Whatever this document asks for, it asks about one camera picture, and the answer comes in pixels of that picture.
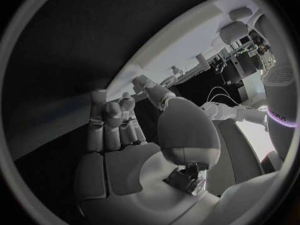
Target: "wire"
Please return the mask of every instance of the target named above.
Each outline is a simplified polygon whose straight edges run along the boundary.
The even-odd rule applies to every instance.
[[[214,86],[214,87],[210,90],[210,92],[209,92],[209,94],[208,94],[208,96],[207,96],[206,102],[209,101],[210,95],[212,94],[212,92],[213,92],[214,89],[222,89],[222,90],[230,97],[229,93],[226,91],[225,88],[223,88],[223,87],[221,87],[221,86]]]
[[[222,94],[222,93],[219,93],[219,94],[213,96],[212,99],[210,99],[209,101],[211,102],[212,100],[214,100],[214,99],[215,99],[216,97],[218,97],[218,96],[225,96],[225,97],[229,98],[231,101],[233,101],[233,102],[234,102],[236,105],[238,105],[238,106],[243,106],[243,107],[245,107],[245,108],[257,110],[257,109],[254,108],[254,107],[239,104],[239,103],[237,103],[235,100],[233,100],[229,95],[225,95],[225,94]]]

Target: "cable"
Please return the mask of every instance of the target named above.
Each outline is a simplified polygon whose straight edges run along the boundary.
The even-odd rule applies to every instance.
[[[214,86],[214,87],[210,90],[210,92],[209,92],[209,94],[208,94],[208,96],[207,96],[206,102],[209,101],[210,95],[212,94],[212,92],[213,92],[214,89],[222,89],[222,90],[230,97],[229,93],[226,91],[225,88],[223,88],[223,87],[221,87],[221,86]]]
[[[257,110],[257,109],[254,108],[254,107],[239,104],[239,103],[237,103],[235,100],[233,100],[229,95],[225,95],[225,94],[221,94],[221,93],[219,93],[219,94],[213,96],[212,99],[210,99],[209,101],[211,102],[211,101],[212,101],[213,99],[215,99],[217,96],[225,96],[225,97],[229,98],[231,101],[233,101],[233,102],[234,102],[236,105],[238,105],[238,106],[243,106],[243,107],[245,107],[245,108],[249,108],[249,109],[252,109],[252,110]]]

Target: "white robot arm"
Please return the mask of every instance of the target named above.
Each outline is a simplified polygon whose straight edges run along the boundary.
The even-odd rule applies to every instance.
[[[230,107],[224,103],[206,102],[201,108],[211,120],[233,119],[239,122],[244,120],[260,124],[267,129],[267,112],[256,109],[247,109],[242,105]]]

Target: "glowing purple ring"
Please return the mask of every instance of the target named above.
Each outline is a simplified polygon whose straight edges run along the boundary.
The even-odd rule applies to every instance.
[[[281,124],[281,125],[283,125],[283,126],[285,126],[285,127],[288,127],[288,128],[296,128],[296,127],[298,126],[296,122],[288,122],[288,121],[282,121],[282,120],[280,120],[278,117],[274,116],[274,115],[272,114],[272,112],[271,112],[269,109],[266,110],[266,113],[267,113],[267,114],[269,115],[269,117],[270,117],[271,119],[273,119],[275,122],[277,122],[277,123],[279,123],[279,124]]]

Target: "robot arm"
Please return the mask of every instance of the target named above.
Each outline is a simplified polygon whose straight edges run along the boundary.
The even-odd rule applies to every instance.
[[[247,109],[244,106],[230,107],[224,103],[206,102],[201,106],[202,110],[211,120],[233,119],[239,122],[248,121],[260,124],[267,129],[267,112],[255,109]]]

